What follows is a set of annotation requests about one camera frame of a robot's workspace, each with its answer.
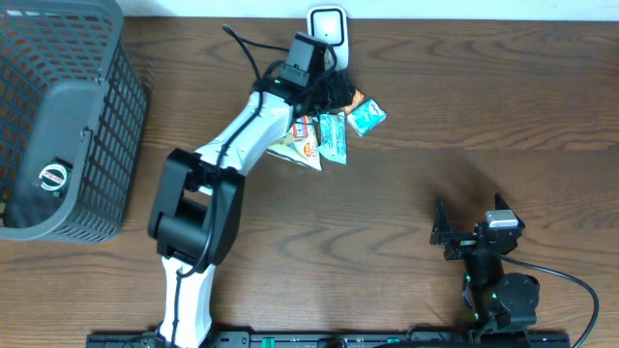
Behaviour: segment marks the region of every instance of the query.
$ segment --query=table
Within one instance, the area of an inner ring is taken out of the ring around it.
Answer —
[[[83,347],[94,332],[160,323],[164,279],[146,233],[162,164],[214,138],[245,106],[249,62],[221,30],[289,45],[300,19],[127,18],[152,89],[122,234],[97,246],[0,243],[0,347]],[[473,320],[461,262],[428,244],[437,196],[470,230],[500,191],[527,223],[511,255],[581,277],[601,300],[587,347],[619,340],[619,34],[616,23],[349,22],[349,72],[388,112],[348,129],[348,165],[264,156],[212,313],[255,330],[405,330]],[[261,70],[281,52],[252,48]],[[541,282],[538,327],[575,341],[592,302]]]

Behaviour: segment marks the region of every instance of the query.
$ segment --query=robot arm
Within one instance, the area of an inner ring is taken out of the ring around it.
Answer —
[[[247,106],[219,136],[194,153],[176,149],[167,158],[149,221],[167,283],[160,340],[197,348],[207,339],[215,268],[236,239],[245,177],[267,147],[294,119],[352,103],[346,72],[325,69],[327,51],[334,55],[326,43],[297,33],[280,76],[265,73],[256,81]],[[212,195],[211,206],[190,200],[185,190]],[[179,274],[187,273],[181,282]]]

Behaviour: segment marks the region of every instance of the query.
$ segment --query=white wall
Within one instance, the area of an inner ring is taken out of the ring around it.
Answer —
[[[341,5],[351,18],[619,20],[619,0],[117,0],[125,15],[306,16]]]

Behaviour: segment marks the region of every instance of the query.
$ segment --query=blue snack package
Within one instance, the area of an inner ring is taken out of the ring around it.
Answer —
[[[376,125],[387,118],[387,113],[378,105],[374,99],[366,101],[357,107],[346,119],[359,136],[364,136]]]
[[[327,160],[346,164],[346,124],[344,113],[320,115],[320,137],[318,153]]]

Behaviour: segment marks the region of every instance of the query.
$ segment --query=gray plastic basket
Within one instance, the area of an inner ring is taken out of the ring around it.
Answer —
[[[115,1],[0,0],[0,238],[93,244],[120,232],[146,96]],[[41,188],[73,166],[63,194]]]

